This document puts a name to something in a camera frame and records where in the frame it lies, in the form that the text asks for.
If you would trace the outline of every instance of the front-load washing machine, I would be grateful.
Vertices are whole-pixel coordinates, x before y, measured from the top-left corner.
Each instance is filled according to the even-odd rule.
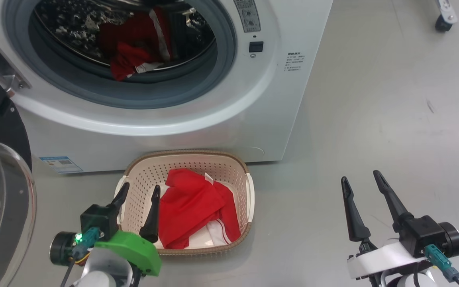
[[[331,5],[0,0],[0,86],[17,105],[31,152],[59,173],[125,169],[166,149],[280,160]],[[146,29],[159,48],[167,40],[170,60],[115,80],[102,27],[151,17],[156,7],[165,24],[153,18]]]

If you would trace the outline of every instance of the teal connector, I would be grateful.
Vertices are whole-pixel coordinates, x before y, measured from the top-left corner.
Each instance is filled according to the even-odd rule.
[[[424,256],[442,271],[451,267],[451,261],[434,244],[424,247]]]
[[[83,258],[88,249],[93,247],[100,238],[100,229],[91,227],[84,234],[79,234],[75,237],[75,247],[72,249],[72,257],[74,261]]]
[[[448,282],[454,282],[459,278],[459,272],[454,267],[451,267],[451,261],[434,244],[424,247],[424,256],[442,271]]]

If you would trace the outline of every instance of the washing machine door opening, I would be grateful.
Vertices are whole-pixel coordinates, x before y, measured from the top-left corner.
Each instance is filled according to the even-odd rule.
[[[14,49],[40,77],[106,106],[180,105],[228,74],[235,29],[218,0],[128,3],[6,0],[4,26]]]

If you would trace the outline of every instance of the concrete floor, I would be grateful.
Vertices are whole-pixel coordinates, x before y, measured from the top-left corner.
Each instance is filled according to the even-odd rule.
[[[346,270],[359,244],[348,240],[339,180],[348,176],[381,246],[397,234],[374,169],[415,216],[459,229],[459,23],[439,34],[437,16],[431,0],[334,0],[284,160],[250,168],[246,241],[220,256],[164,258],[161,276],[141,286],[368,286]],[[35,175],[35,232],[12,287],[59,285],[66,268],[49,262],[51,239],[78,230],[79,214],[110,201],[120,178],[60,176],[38,161]],[[433,273],[439,286],[455,285]]]

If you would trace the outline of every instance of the laundry basket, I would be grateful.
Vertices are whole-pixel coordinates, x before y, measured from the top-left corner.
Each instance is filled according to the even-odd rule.
[[[240,238],[224,246],[210,246],[206,240],[190,242],[187,249],[164,249],[158,246],[162,255],[197,255],[224,252],[239,245],[251,229],[255,208],[253,178],[242,160],[232,154],[208,150],[181,150],[148,154],[135,160],[118,182],[120,187],[129,182],[129,194],[118,216],[120,229],[139,234],[151,207],[151,196],[156,185],[166,191],[166,179],[171,169],[190,169],[198,174],[207,173],[215,181],[224,184],[233,193],[240,227]]]

